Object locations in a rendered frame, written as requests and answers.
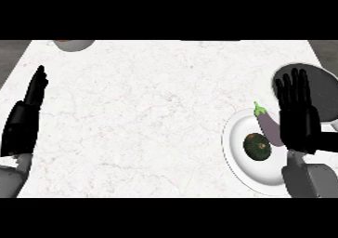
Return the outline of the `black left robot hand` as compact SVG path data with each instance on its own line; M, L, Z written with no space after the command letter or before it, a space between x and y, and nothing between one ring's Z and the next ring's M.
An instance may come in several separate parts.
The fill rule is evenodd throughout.
M40 65L30 79L27 94L12 106L5 123L0 156L33 153L39 133L39 114L49 84L45 66Z

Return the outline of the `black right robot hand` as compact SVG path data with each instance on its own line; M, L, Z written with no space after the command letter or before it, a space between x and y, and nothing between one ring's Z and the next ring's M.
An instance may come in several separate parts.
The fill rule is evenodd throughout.
M289 150L316 154L338 152L338 132L323 132L320 115L311 103L308 74L294 68L274 79L280 107L280 139Z

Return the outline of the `dark grey pan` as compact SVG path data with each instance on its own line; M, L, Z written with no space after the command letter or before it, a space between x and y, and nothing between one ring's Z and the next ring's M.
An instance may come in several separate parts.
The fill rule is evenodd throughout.
M338 131L338 77L322 67L307 63L291 63L282 66L271 80L282 79L291 70L304 69L308 75L308 86L313 106L317 108L320 122Z

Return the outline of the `dark green round squash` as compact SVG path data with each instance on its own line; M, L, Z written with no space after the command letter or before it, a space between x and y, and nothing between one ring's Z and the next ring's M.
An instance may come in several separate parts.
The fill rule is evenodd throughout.
M243 149L254 161L266 161L271 153L267 137L258 133L248 134L243 141Z

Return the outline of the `white round plate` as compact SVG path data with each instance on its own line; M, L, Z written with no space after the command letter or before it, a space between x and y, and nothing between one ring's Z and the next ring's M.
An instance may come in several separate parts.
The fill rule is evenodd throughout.
M239 111L227 120L221 134L221 146L230 171L241 182L269 196L288 196L282 168L288 164L285 146L270 146L270 157L254 161L245 152L243 141L249 134L263 133L252 108Z

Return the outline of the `purple eggplant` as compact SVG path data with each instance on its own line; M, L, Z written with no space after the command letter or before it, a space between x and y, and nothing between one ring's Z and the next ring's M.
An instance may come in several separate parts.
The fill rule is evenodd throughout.
M254 116L270 144L276 147L282 147L285 143L280 138L280 126L270 117L267 109L261 107L258 103L254 103Z

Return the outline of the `grey bowl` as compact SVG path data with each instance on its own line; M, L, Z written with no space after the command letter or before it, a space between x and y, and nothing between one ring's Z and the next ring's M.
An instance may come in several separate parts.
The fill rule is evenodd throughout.
M53 43L56 44L61 50L67 52L77 52L84 50L93 44L93 40L68 40L68 41L55 40Z

